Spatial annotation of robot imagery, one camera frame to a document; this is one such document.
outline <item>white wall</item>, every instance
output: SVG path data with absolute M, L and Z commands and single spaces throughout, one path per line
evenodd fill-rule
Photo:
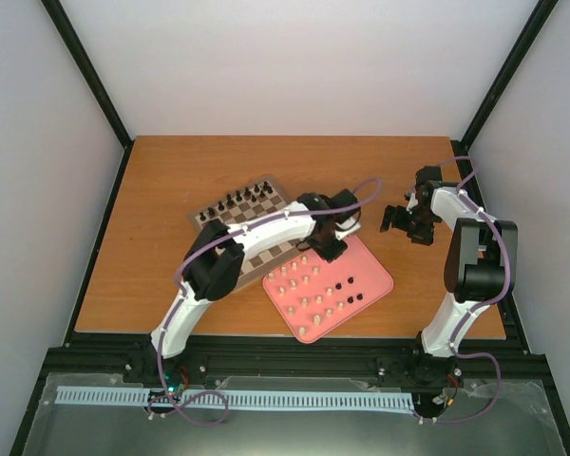
M 63 343 L 121 155 L 40 2 L 0 1 L 0 455 Z
M 460 138 L 536 0 L 63 0 L 133 135 Z
M 555 8 L 470 154 L 490 212 L 519 225 L 514 295 L 570 420 L 570 0 Z

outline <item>orange tabletop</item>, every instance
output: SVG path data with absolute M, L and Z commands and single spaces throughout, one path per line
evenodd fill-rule
M 358 236 L 390 272 L 394 289 L 331 335 L 413 337 L 444 295 L 451 233 L 436 225 L 432 246 L 398 230 L 380 233 L 387 204 L 406 202 L 415 172 L 453 156 L 449 138 L 138 137 L 76 322 L 77 332 L 148 333 L 176 294 L 173 273 L 197 236 L 187 214 L 225 192 L 273 175 L 293 198 L 333 195 L 373 176 L 378 198 L 363 209 Z M 455 164 L 444 178 L 459 180 Z M 360 199 L 371 193 L 362 190 Z M 290 330 L 260 281 L 214 303 L 197 334 L 282 335 Z M 483 313 L 470 337 L 504 338 L 498 309 Z

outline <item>wire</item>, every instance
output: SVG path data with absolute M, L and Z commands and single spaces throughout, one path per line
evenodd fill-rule
M 460 389 L 460 386 L 458 385 L 458 380 L 456 380 L 456 377 L 454 377 L 451 373 L 449 373 L 447 375 L 447 378 L 454 384 L 454 394 L 452 395 L 451 399 L 452 401 L 454 400 L 454 398 L 456 397 L 456 394 L 458 394 L 458 390 Z
M 348 206 L 340 207 L 337 209 L 322 209 L 322 210 L 315 210 L 315 211 L 293 211 L 293 212 L 289 212 L 287 214 L 286 213 L 273 214 L 272 216 L 267 216 L 265 218 L 261 218 L 259 220 L 256 220 L 256 221 L 253 221 L 253 222 L 247 224 L 247 232 L 250 232 L 250 231 L 256 229 L 257 227 L 262 226 L 266 223 L 270 223 L 271 221 L 275 221 L 275 220 L 279 220 L 279 219 L 285 219 L 287 217 L 327 216 L 327 215 L 331 215 L 331 214 L 339 214 L 342 212 L 349 212 L 352 210 L 360 209 L 361 206 L 363 206 L 363 205 L 369 203 L 370 201 L 374 200 L 378 196 L 380 191 L 382 190 L 382 181 L 378 178 L 371 178 L 371 179 L 364 180 L 363 182 L 361 182 L 359 185 L 357 185 L 357 187 L 352 192 L 356 193 L 362 187 L 368 185 L 369 183 L 375 183 L 376 184 L 375 190 L 373 191 L 373 193 L 369 197 L 362 199 L 361 201 L 358 201 L 355 204 L 350 204 Z M 208 250 L 211 250 L 211 249 L 215 248 L 216 246 L 220 245 L 221 243 L 223 243 L 227 240 L 230 240 L 232 238 L 235 238 L 237 236 L 240 236 L 244 233 L 245 233 L 245 230 L 243 230 L 243 229 L 236 230 L 232 233 L 229 233 L 225 236 L 219 237 L 219 238 L 209 242 L 208 244 L 206 244 L 206 245 L 202 246 L 200 249 L 198 249 L 196 252 L 193 252 L 188 258 L 186 258 L 184 260 L 184 262 L 180 265 L 180 267 L 177 269 L 177 271 L 175 272 L 174 281 L 181 291 L 181 299 L 179 299 L 178 302 L 172 307 L 171 311 L 169 311 L 167 313 L 167 316 L 164 319 L 164 325 L 161 327 L 161 335 L 159 336 L 159 343 L 158 343 L 158 347 L 157 347 L 157 356 L 156 356 L 157 367 L 159 369 L 159 379 L 161 380 L 162 388 L 165 391 L 168 391 L 168 387 L 166 384 L 166 380 L 164 379 L 164 371 L 163 371 L 163 367 L 162 367 L 162 348 L 164 345 L 164 336 L 167 332 L 167 329 L 169 328 L 169 325 L 171 324 L 171 320 L 173 320 L 173 318 L 175 317 L 176 313 L 180 309 L 181 304 L 183 303 L 183 300 L 185 299 L 185 296 L 186 296 L 186 290 L 181 283 L 181 275 L 183 274 L 183 270 L 192 261 L 194 261 L 195 259 L 200 257 L 202 254 L 204 254 Z M 189 417 L 188 415 L 186 415 L 183 411 L 183 409 L 187 405 L 191 404 L 192 402 L 199 399 L 201 396 L 205 396 L 205 395 L 215 395 L 224 404 L 224 411 L 221 414 L 221 416 L 217 419 L 217 421 L 213 421 L 213 422 L 209 422 L 209 423 L 199 422 L 199 421 L 196 421 L 193 418 Z M 148 404 L 147 409 L 150 410 L 150 412 L 152 412 L 151 411 L 152 404 L 154 404 L 156 401 L 158 401 L 162 398 L 166 398 L 171 403 L 171 406 L 173 407 L 173 410 L 169 411 L 168 413 L 165 413 L 164 416 L 169 416 L 169 415 L 172 415 L 174 413 L 178 413 L 179 415 L 181 415 L 182 418 L 184 418 L 189 423 L 191 423 L 193 425 L 205 427 L 205 428 L 212 428 L 212 427 L 219 425 L 220 423 L 222 423 L 226 419 L 226 417 L 228 416 L 228 412 L 229 412 L 228 399 L 222 393 L 215 391 L 215 390 L 207 390 L 207 391 L 202 391 L 202 392 L 197 393 L 197 394 L 193 394 L 188 399 L 186 399 L 181 405 L 178 405 L 177 400 L 174 398 L 173 394 L 165 394 L 163 396 L 160 396 L 160 398 L 153 399 Z
M 188 369 L 185 366 L 181 366 L 178 369 L 178 372 L 180 373 L 181 378 L 183 379 L 183 390 L 186 391 L 190 386 L 190 382 L 188 381 Z

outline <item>white robotic arm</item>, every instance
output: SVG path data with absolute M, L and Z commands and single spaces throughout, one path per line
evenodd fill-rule
M 425 354 L 448 358 L 458 351 L 468 329 L 489 307 L 482 303 L 506 286 L 506 268 L 510 269 L 507 292 L 512 290 L 517 227 L 486 214 L 465 190 L 442 182 L 441 170 L 436 166 L 426 166 L 417 173 L 414 191 L 408 196 L 407 208 L 387 207 L 381 231 L 392 225 L 406 231 L 412 242 L 425 245 L 432 244 L 434 222 L 444 221 L 453 232 L 444 272 L 446 297 L 420 334 Z M 492 233 L 488 222 L 498 233 Z M 495 236 L 506 245 L 504 252 Z
M 466 194 L 465 190 L 460 190 L 460 192 L 463 192 L 463 195 Z M 416 204 L 415 198 L 410 199 L 408 210 L 411 211 Z M 434 215 L 441 218 L 451 231 L 454 231 L 458 219 L 483 221 L 476 212 L 472 212 L 461 200 L 459 192 L 455 187 L 435 189 L 430 202 L 430 210 Z M 487 216 L 492 221 L 495 221 L 492 216 Z M 465 338 L 466 332 L 473 326 L 477 317 L 489 307 L 483 306 L 472 311 L 480 302 L 476 300 L 458 302 L 454 293 L 446 293 L 439 311 L 437 311 L 430 324 L 422 331 L 421 338 L 425 353 L 447 358 L 452 355 L 452 349 L 457 352 L 458 346 Z M 466 314 L 468 314 L 468 318 L 463 322 Z M 461 329 L 452 338 L 456 327 L 461 323 Z
M 229 234 L 242 232 L 242 234 L 232 238 L 236 246 L 242 249 L 242 261 L 253 258 L 260 252 L 288 240 L 308 239 L 312 241 L 310 237 L 313 234 L 323 239 L 327 235 L 329 243 L 335 243 L 336 252 L 333 250 L 327 253 L 323 252 L 328 256 L 326 259 L 331 260 L 337 257 L 341 253 L 338 249 L 345 248 L 341 239 L 357 231 L 360 224 L 355 222 L 354 217 L 339 220 L 342 222 L 338 222 L 338 219 L 333 217 L 327 218 L 327 220 L 325 218 L 315 219 L 311 215 L 287 217 L 291 213 L 308 212 L 309 206 L 313 207 L 314 203 L 319 202 L 319 196 L 311 194 L 311 198 L 313 203 L 304 204 L 295 201 L 277 213 L 253 220 L 253 225 L 255 225 L 253 229 L 249 229 L 251 223 L 224 225 Z M 311 245 L 319 249 L 326 247 L 325 244 L 311 243 Z M 219 254 L 212 252 L 211 255 L 218 256 Z M 239 268 L 235 270 L 236 277 L 238 277 L 238 271 Z M 195 290 L 195 286 L 190 280 L 184 280 L 181 284 L 183 290 L 180 289 L 162 323 L 152 332 L 152 344 L 155 349 L 158 349 L 161 333 L 164 333 L 161 347 L 163 358 L 177 356 L 183 352 L 190 333 L 199 322 L 202 314 L 214 302 L 206 296 L 199 296 L 199 290 Z

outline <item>purple cable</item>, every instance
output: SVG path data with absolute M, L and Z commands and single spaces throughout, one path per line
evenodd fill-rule
M 345 207 L 340 207 L 337 209 L 323 209 L 323 210 L 317 210 L 317 211 L 293 211 L 293 212 L 290 212 L 288 215 L 286 215 L 284 213 L 274 214 L 273 216 L 269 216 L 269 217 L 257 220 L 256 222 L 249 223 L 248 224 L 248 232 L 252 231 L 253 229 L 257 228 L 258 226 L 264 225 L 264 224 L 269 223 L 269 222 L 274 221 L 274 220 L 285 219 L 286 217 L 319 216 L 319 215 L 323 216 L 323 215 L 330 215 L 330 214 L 339 214 L 342 212 L 348 212 L 348 211 L 351 211 L 354 209 L 358 209 L 361 206 L 367 204 L 368 202 L 374 200 L 378 196 L 378 194 L 380 193 L 380 190 L 382 190 L 382 181 L 378 178 L 371 178 L 371 179 L 363 181 L 361 184 L 359 184 L 353 190 L 353 193 L 356 193 L 362 187 L 364 187 L 365 185 L 372 183 L 372 182 L 376 183 L 376 189 L 373 191 L 373 193 L 369 197 L 362 199 L 361 201 L 358 201 L 355 204 L 351 204 L 351 205 L 345 206 Z M 166 381 L 164 380 L 164 373 L 162 370 L 162 344 L 164 342 L 164 335 L 166 333 L 166 330 L 169 327 L 169 325 L 171 324 L 171 320 L 173 320 L 173 317 L 175 316 L 175 314 L 180 309 L 181 303 L 183 302 L 183 299 L 185 298 L 186 291 L 185 291 L 185 288 L 183 287 L 183 285 L 181 285 L 181 275 L 183 273 L 183 270 L 186 268 L 186 266 L 188 266 L 188 264 L 190 264 L 192 261 L 194 261 L 195 259 L 200 257 L 202 254 L 204 254 L 208 250 L 213 249 L 214 247 L 220 245 L 222 242 L 225 242 L 226 240 L 229 240 L 229 239 L 235 238 L 239 235 L 242 235 L 244 232 L 245 232 L 245 230 L 242 230 L 242 229 L 236 230 L 233 233 L 229 233 L 225 236 L 219 237 L 219 238 L 209 242 L 207 245 L 202 246 L 200 249 L 198 249 L 196 252 L 194 252 L 192 255 L 190 255 L 180 265 L 178 270 L 175 272 L 174 281 L 175 281 L 176 285 L 178 286 L 178 288 L 181 290 L 182 298 L 176 303 L 176 305 L 173 307 L 171 312 L 169 312 L 167 314 L 167 317 L 164 320 L 164 325 L 162 326 L 161 336 L 159 337 L 159 346 L 157 347 L 157 356 L 156 356 L 157 366 L 159 368 L 159 378 L 161 379 L 162 388 L 165 391 L 168 391 L 168 387 L 167 387 Z M 183 412 L 183 408 L 185 406 L 192 403 L 193 401 L 196 401 L 199 397 L 204 396 L 204 395 L 216 395 L 219 398 L 219 400 L 221 402 L 223 402 L 224 412 L 217 419 L 217 421 L 213 421 L 210 423 L 198 422 L 196 420 L 193 420 L 192 418 L 190 418 L 188 415 L 186 415 Z M 194 395 L 190 396 L 181 405 L 178 405 L 176 399 L 173 397 L 172 394 L 165 394 L 164 396 L 161 396 L 160 398 L 163 398 L 163 397 L 166 397 L 169 400 L 169 402 L 171 403 L 171 406 L 173 406 L 173 410 L 169 411 L 168 413 L 165 413 L 165 416 L 171 415 L 171 414 L 176 412 L 176 413 L 179 413 L 189 423 L 191 423 L 193 425 L 205 427 L 205 428 L 212 428 L 212 427 L 217 426 L 218 424 L 222 423 L 226 419 L 226 416 L 228 415 L 228 411 L 229 411 L 228 410 L 228 399 L 223 394 L 221 394 L 220 392 L 214 391 L 214 390 L 208 390 L 208 391 L 200 392 L 198 394 L 194 394 Z M 148 410 L 150 410 L 151 405 L 154 402 L 156 402 L 158 399 L 159 398 L 155 398 L 154 401 L 151 401 L 150 404 L 148 404 Z
M 494 225 L 494 222 L 492 222 L 492 220 L 490 220 L 490 218 L 487 216 L 487 214 L 483 210 L 480 210 L 480 208 L 477 206 L 477 204 L 475 204 L 475 202 L 471 198 L 469 198 L 465 193 L 459 193 L 459 196 L 460 196 L 460 199 L 466 204 L 466 206 L 468 206 L 469 209 L 477 212 L 479 217 L 489 227 L 490 231 L 494 235 L 494 238 L 496 239 L 496 242 L 498 242 L 498 246 L 501 249 L 501 255 L 503 255 L 504 285 L 503 285 L 503 289 L 501 290 L 501 292 L 498 293 L 496 296 L 494 296 L 493 298 L 488 299 L 484 302 L 477 303 L 473 307 L 470 308 L 469 312 L 465 314 L 463 319 L 461 321 L 459 321 L 458 325 L 456 325 L 456 327 L 454 328 L 454 331 L 452 332 L 452 336 L 449 339 L 450 341 L 456 340 L 458 333 L 461 331 L 461 329 L 463 328 L 465 323 L 468 321 L 468 319 L 470 318 L 470 315 L 472 313 L 478 311 L 479 309 L 481 309 L 483 307 L 491 306 L 491 305 L 499 302 L 501 299 L 503 299 L 506 296 L 506 294 L 509 291 L 509 286 L 511 285 L 511 263 L 509 260 L 508 252 L 506 251 L 506 245 L 504 244 L 503 237 L 498 232 L 498 229 Z M 478 353 L 472 353 L 472 354 L 461 354 L 461 353 L 458 353 L 454 349 L 454 347 L 450 346 L 450 349 L 451 349 L 452 353 L 454 354 L 454 356 L 456 356 L 457 358 L 461 358 L 461 359 L 488 358 L 490 361 L 492 361 L 492 363 L 494 363 L 494 370 L 496 371 L 496 392 L 494 393 L 494 397 L 492 398 L 492 400 L 490 401 L 490 403 L 487 406 L 485 406 L 483 409 L 481 409 L 477 413 L 469 415 L 465 418 L 457 418 L 454 420 L 439 420 L 438 419 L 435 422 L 435 423 L 441 423 L 443 425 L 459 425 L 461 423 L 466 423 L 467 421 L 471 421 L 471 420 L 474 420 L 476 418 L 479 418 L 480 416 L 485 415 L 496 405 L 496 402 L 498 401 L 498 396 L 501 393 L 501 388 L 503 385 L 503 377 L 501 374 L 501 367 L 498 364 L 498 360 L 494 357 L 493 354 L 487 353 L 487 352 L 478 352 Z M 422 418 L 415 411 L 413 412 L 413 414 L 418 419 Z
M 463 188 L 467 182 L 469 182 L 471 179 L 475 177 L 476 174 L 477 174 L 477 168 L 473 168 L 473 171 L 471 171 L 468 176 L 466 176 L 464 179 L 460 181 L 458 185 L 456 185 L 456 191 Z

